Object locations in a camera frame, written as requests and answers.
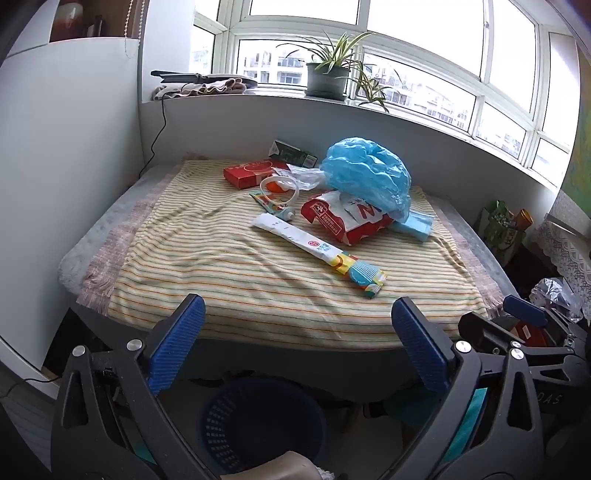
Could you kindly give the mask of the blue plastic bag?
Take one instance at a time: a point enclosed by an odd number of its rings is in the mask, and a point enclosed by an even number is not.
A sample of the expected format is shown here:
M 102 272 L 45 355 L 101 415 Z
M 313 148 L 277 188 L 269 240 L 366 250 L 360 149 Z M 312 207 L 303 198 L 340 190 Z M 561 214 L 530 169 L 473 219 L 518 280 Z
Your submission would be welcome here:
M 405 222 L 410 214 L 412 177 L 401 158 L 361 137 L 345 138 L 329 147 L 320 164 L 327 185 Z

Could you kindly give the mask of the white cabinet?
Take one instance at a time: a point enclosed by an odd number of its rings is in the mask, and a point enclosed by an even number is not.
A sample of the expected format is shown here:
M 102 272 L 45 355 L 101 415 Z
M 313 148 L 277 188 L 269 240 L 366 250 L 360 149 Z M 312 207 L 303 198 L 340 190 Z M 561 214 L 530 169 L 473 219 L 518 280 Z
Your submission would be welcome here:
M 62 257 L 142 163 L 138 42 L 52 42 L 44 1 L 1 66 L 1 360 L 40 378 L 69 298 Z

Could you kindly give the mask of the red ceramic vase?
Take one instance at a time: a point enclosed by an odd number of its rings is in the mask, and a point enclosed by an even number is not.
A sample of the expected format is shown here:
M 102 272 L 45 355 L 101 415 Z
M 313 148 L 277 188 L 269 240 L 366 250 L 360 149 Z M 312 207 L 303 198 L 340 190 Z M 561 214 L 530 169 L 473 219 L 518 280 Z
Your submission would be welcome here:
M 81 1 L 60 1 L 54 16 L 50 41 L 82 38 L 85 33 L 84 6 Z

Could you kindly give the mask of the light blue tissue pack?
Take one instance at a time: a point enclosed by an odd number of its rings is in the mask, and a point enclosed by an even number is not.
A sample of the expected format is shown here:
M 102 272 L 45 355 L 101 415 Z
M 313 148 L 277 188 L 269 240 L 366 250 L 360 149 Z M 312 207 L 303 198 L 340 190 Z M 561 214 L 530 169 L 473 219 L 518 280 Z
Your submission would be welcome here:
M 404 222 L 393 222 L 389 229 L 402 234 L 411 235 L 420 242 L 426 242 L 431 235 L 434 216 L 411 210 Z

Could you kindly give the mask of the fruit print cream tube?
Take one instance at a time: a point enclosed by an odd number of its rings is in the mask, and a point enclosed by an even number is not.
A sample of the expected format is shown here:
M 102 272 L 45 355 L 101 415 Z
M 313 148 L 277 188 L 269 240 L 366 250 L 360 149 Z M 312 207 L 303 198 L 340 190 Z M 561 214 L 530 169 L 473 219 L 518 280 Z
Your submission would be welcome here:
M 250 193 L 250 197 L 255 200 L 266 213 L 270 213 L 285 222 L 293 221 L 294 217 L 296 217 L 294 207 L 276 203 L 273 201 L 273 198 L 263 192 Z

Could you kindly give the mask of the red white snack bag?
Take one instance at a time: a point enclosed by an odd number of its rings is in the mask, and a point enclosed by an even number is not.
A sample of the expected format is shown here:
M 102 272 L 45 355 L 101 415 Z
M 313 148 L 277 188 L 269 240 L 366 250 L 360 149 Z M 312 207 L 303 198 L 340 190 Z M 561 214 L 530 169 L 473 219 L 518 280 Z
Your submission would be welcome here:
M 335 240 L 348 246 L 394 223 L 394 219 L 379 208 L 338 190 L 305 201 L 301 215 L 310 223 L 318 222 Z

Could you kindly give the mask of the green milk carton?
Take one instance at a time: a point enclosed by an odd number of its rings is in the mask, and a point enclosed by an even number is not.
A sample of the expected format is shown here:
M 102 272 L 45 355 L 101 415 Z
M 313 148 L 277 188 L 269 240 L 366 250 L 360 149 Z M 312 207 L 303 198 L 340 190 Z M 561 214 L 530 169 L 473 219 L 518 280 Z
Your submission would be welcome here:
M 271 144 L 269 158 L 301 168 L 315 168 L 318 163 L 317 156 L 280 140 Z

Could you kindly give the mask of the beige folded cloth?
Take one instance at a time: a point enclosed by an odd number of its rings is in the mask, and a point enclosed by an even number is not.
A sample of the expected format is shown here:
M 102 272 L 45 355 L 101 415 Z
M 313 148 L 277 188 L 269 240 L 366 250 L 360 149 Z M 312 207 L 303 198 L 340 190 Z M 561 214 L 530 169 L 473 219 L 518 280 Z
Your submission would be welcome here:
M 229 78 L 212 83 L 172 83 L 158 86 L 152 93 L 153 101 L 219 94 L 243 94 L 247 85 L 242 79 Z

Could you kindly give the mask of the blue plastic waste basket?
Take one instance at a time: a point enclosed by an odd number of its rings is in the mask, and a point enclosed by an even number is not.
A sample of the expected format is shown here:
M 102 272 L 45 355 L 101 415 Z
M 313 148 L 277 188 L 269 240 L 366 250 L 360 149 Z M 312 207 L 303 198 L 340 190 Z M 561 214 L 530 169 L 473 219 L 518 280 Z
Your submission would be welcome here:
M 318 462 L 329 431 L 318 402 L 290 383 L 249 378 L 228 383 L 197 422 L 200 444 L 222 474 L 236 474 L 294 451 Z

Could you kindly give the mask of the red medicine box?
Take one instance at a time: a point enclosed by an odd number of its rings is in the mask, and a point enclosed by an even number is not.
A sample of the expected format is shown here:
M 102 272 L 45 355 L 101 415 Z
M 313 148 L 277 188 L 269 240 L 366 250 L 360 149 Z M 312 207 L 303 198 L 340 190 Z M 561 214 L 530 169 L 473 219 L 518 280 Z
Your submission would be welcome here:
M 287 163 L 276 160 L 263 160 L 225 167 L 224 179 L 238 189 L 259 186 L 260 182 L 276 173 L 276 169 L 287 169 Z

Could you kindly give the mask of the yellow striped towel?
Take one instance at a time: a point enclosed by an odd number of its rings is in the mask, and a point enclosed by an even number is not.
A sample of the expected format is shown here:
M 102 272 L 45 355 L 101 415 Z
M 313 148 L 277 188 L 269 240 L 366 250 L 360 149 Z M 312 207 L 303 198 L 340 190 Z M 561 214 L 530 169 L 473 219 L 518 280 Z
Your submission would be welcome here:
M 413 206 L 435 217 L 427 241 L 384 230 L 351 248 L 386 274 L 369 297 L 322 260 L 254 227 L 262 209 L 223 178 L 223 168 L 221 160 L 189 160 L 167 179 L 129 245 L 110 318 L 148 329 L 195 293 L 206 305 L 201 334 L 208 339 L 379 351 L 398 347 L 391 309 L 402 296 L 450 335 L 465 313 L 485 316 L 501 302 L 419 188 Z

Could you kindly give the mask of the long white wrapper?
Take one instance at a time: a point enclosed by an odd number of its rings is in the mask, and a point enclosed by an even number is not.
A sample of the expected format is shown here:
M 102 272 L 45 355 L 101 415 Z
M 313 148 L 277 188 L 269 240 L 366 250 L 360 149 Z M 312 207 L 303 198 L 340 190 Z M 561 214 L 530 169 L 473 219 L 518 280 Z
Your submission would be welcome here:
M 333 270 L 349 278 L 370 298 L 377 296 L 387 281 L 380 268 L 360 260 L 338 247 L 311 235 L 270 213 L 263 213 L 252 221 L 252 226 L 279 236 L 330 265 Z

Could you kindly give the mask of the clear plastic bag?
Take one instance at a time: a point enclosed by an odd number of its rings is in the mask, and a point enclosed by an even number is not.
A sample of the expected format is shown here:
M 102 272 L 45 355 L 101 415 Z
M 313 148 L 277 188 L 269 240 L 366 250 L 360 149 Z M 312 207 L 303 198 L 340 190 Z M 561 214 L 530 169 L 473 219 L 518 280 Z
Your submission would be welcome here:
M 287 167 L 273 167 L 274 175 L 279 176 L 277 183 L 287 189 L 311 191 L 327 186 L 325 172 L 318 168 L 303 168 L 294 165 Z

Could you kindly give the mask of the white lace cloth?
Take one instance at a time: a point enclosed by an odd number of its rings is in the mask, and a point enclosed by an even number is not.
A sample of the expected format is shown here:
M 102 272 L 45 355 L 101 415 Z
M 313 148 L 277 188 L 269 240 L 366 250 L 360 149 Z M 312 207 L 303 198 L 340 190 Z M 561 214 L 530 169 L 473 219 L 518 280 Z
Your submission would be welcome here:
M 533 241 L 582 301 L 581 310 L 590 318 L 590 214 L 560 189 L 535 229 Z

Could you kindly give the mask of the green gift bag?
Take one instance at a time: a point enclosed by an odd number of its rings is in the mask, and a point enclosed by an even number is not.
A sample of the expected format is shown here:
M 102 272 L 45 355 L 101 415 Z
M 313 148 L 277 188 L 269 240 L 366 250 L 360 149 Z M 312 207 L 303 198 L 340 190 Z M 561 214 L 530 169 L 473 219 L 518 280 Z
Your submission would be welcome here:
M 505 267 L 533 225 L 533 217 L 527 210 L 514 214 L 504 201 L 493 200 L 481 211 L 477 232 L 498 263 Z

